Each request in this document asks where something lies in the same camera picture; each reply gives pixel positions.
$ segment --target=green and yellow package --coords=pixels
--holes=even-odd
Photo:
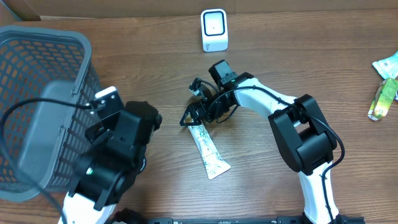
[[[385,117],[397,91],[398,81],[393,78],[385,79],[377,89],[368,117],[373,121]]]

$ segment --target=wooden table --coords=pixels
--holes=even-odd
[[[124,207],[145,217],[269,218],[300,215],[297,174],[282,160],[269,123],[240,108],[222,125],[209,125],[227,173],[208,180],[198,149],[178,122],[195,77],[226,59],[286,95],[314,96],[341,136],[346,159],[333,169],[335,202],[342,214],[367,223],[397,223],[398,107],[386,118],[367,117],[382,81],[372,62],[398,50],[398,10],[283,12],[228,16],[229,49],[205,54],[198,16],[21,22],[75,30],[93,46],[103,86],[124,101],[146,100],[164,122],[148,145],[147,169],[123,195]],[[335,157],[340,150],[335,150]],[[55,194],[62,201],[65,194]],[[42,197],[0,202],[0,223],[56,223]]]

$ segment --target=white packet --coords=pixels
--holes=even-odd
[[[372,64],[383,79],[396,78],[398,76],[398,52],[389,58]]]
[[[201,158],[206,167],[207,176],[210,180],[228,171],[231,166],[226,163],[219,154],[216,146],[210,138],[205,125],[188,126],[195,143],[200,151]]]

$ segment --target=wood grain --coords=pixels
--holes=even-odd
[[[244,108],[222,125],[208,125],[227,173],[208,180],[198,149],[179,126],[195,77],[226,59],[286,95],[314,96],[341,136],[346,159],[333,169],[342,214],[367,223],[398,223],[398,106],[373,122],[367,112],[381,77],[371,63],[398,50],[398,10],[281,12],[228,17],[229,49],[204,54],[197,16],[23,22],[75,30],[93,47],[103,86],[124,101],[146,100],[164,117],[148,145],[147,169],[124,194],[128,207],[151,217],[269,218],[300,215],[299,178],[283,162],[270,126]],[[64,194],[56,195],[59,201]],[[0,223],[56,223],[42,197],[0,202]]]

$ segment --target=plastic basket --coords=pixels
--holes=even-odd
[[[77,32],[5,26],[0,28],[0,113],[14,103],[49,97],[85,104],[101,89],[91,64],[91,45]],[[25,105],[5,129],[9,154],[46,190],[66,190],[72,164],[89,147],[89,111],[53,103]],[[19,180],[0,154],[0,198],[24,201],[37,189]]]

